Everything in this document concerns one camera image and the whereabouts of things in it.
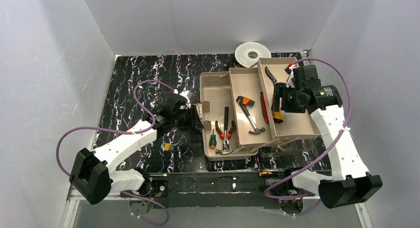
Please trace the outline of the orange handle pliers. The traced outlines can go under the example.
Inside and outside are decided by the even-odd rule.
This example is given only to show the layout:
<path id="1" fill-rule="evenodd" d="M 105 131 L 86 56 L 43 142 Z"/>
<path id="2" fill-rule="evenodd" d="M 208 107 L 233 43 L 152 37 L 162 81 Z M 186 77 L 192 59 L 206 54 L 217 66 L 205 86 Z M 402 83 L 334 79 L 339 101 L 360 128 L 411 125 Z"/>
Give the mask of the orange handle pliers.
<path id="1" fill-rule="evenodd" d="M 268 78 L 273 83 L 273 95 L 272 95 L 272 103 L 271 103 L 271 112 L 272 112 L 273 122 L 281 124 L 283 122 L 283 118 L 280 112 L 280 106 L 281 106 L 280 98 L 282 96 L 282 92 L 281 92 L 282 87 L 280 83 L 277 81 L 277 79 L 275 78 L 275 76 L 268 69 L 267 66 L 265 67 L 264 71 L 266 75 L 268 76 Z"/>

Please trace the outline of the green handle screwdriver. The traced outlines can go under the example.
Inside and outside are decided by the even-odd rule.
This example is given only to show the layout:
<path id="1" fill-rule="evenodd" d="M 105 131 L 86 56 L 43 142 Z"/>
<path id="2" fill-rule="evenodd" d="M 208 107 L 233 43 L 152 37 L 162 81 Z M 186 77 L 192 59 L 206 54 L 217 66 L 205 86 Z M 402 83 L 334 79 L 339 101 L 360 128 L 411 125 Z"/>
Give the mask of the green handle screwdriver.
<path id="1" fill-rule="evenodd" d="M 210 135 L 210 139 L 209 139 L 209 147 L 211 149 L 215 149 L 217 145 L 217 139 L 216 139 L 216 135 L 214 133 L 214 129 L 212 130 L 212 133 Z"/>

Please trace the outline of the black handle hammer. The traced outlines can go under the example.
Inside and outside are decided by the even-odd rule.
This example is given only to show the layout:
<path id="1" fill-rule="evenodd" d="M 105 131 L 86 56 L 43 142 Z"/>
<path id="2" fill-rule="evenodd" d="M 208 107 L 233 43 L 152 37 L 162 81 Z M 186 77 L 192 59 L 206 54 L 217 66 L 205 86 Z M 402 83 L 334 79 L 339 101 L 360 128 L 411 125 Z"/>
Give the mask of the black handle hammer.
<path id="1" fill-rule="evenodd" d="M 259 135 L 262 132 L 265 132 L 265 128 L 264 127 L 261 127 L 261 128 L 257 127 L 256 123 L 254 122 L 253 118 L 250 115 L 250 112 L 248 110 L 249 107 L 240 105 L 239 103 L 238 103 L 238 105 L 242 109 L 243 113 L 245 114 L 246 118 L 248 119 L 248 121 L 249 121 L 249 123 L 250 123 L 250 125 L 251 125 L 251 127 L 253 129 L 253 130 L 250 130 L 248 133 L 249 134 L 252 134 L 252 135 Z"/>
<path id="2" fill-rule="evenodd" d="M 224 107 L 223 129 L 221 130 L 224 131 L 225 129 L 230 129 L 230 127 L 231 127 L 231 121 L 229 120 L 229 107 Z M 220 150 L 217 149 L 216 152 L 221 155 L 227 155 L 230 153 L 230 150 L 229 151 L 223 150 L 223 144 L 222 144 L 222 148 Z"/>

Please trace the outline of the beige plastic tool box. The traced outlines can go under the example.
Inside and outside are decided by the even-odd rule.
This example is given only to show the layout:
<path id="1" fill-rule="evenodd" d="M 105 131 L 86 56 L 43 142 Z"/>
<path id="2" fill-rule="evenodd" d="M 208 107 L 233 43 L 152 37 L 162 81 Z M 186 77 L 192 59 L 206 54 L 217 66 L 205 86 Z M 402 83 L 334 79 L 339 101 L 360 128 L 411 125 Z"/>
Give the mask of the beige plastic tool box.
<path id="1" fill-rule="evenodd" d="M 256 67 L 230 68 L 228 72 L 204 72 L 200 75 L 200 102 L 198 111 L 204 128 L 204 153 L 210 161 L 241 160 L 254 156 L 263 147 L 280 147 L 275 156 L 292 154 L 295 148 L 291 145 L 298 140 L 310 140 L 320 136 L 320 132 L 308 113 L 294 114 L 281 112 L 283 123 L 273 122 L 268 111 L 269 124 L 264 121 L 260 103 L 260 92 L 263 92 L 266 108 L 271 107 L 273 83 L 266 75 L 267 66 L 275 78 L 284 82 L 288 75 L 284 68 L 294 62 L 295 57 L 260 58 Z M 255 101 L 248 108 L 257 127 L 265 128 L 265 132 L 252 135 L 253 130 L 242 109 L 236 102 L 238 96 L 248 97 Z M 209 139 L 215 121 L 223 129 L 224 107 L 229 107 L 229 120 L 235 121 L 236 127 L 229 140 L 230 153 L 221 155 L 216 152 L 222 148 L 222 139 L 217 138 L 215 149 L 209 147 Z"/>

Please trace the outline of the red needle nose pliers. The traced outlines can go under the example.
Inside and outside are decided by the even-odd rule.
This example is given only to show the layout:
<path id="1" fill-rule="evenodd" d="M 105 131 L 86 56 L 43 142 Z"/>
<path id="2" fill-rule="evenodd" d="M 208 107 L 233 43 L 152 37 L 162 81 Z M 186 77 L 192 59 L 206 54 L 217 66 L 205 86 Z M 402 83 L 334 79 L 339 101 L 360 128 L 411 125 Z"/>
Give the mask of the red needle nose pliers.
<path id="1" fill-rule="evenodd" d="M 223 150 L 225 151 L 230 150 L 229 140 L 232 136 L 233 131 L 235 130 L 235 127 L 236 127 L 235 121 L 232 120 L 230 129 L 225 129 L 224 131 L 222 131 L 219 128 L 218 121 L 217 120 L 215 121 L 215 129 L 216 129 L 216 132 L 219 134 L 219 137 L 223 139 Z"/>

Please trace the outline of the red utility knife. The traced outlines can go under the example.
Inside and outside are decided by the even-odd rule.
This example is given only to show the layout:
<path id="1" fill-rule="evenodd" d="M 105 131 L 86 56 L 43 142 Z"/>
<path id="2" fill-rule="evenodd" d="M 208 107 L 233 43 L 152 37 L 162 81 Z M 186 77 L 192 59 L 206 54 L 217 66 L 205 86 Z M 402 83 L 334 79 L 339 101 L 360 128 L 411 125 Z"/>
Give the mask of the red utility knife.
<path id="1" fill-rule="evenodd" d="M 267 113 L 267 108 L 266 108 L 266 105 L 265 105 L 265 99 L 264 99 L 263 92 L 260 92 L 260 103 L 261 103 L 261 109 L 262 109 L 262 115 L 263 115 L 264 121 L 267 124 L 269 124 L 268 113 Z"/>

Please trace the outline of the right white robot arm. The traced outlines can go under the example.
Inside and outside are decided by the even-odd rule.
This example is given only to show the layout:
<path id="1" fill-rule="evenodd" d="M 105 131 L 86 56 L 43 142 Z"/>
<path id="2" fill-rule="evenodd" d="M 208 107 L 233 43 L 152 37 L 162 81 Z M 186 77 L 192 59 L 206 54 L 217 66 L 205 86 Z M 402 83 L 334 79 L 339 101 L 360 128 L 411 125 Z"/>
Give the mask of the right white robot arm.
<path id="1" fill-rule="evenodd" d="M 309 113 L 317 126 L 331 164 L 331 175 L 301 169 L 287 169 L 281 183 L 320 197 L 327 208 L 367 201 L 383 185 L 362 161 L 347 127 L 343 101 L 333 85 L 323 86 L 315 65 L 285 68 L 287 81 L 281 83 L 281 109 L 287 113 Z"/>

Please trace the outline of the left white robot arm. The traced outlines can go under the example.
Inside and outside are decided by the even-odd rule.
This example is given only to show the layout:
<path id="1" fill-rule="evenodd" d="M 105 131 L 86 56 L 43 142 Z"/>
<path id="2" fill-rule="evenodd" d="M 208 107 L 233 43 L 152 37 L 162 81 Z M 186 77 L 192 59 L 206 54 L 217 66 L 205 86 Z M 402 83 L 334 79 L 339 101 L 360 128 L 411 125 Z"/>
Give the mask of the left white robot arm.
<path id="1" fill-rule="evenodd" d="M 92 151 L 80 150 L 69 176 L 70 183 L 92 205 L 112 192 L 140 191 L 149 175 L 142 169 L 118 171 L 118 165 L 173 128 L 191 128 L 194 113 L 190 108 L 191 95 L 190 91 L 171 93 L 163 105 L 153 110 L 155 119 L 148 116 L 138 121 L 126 134 Z"/>

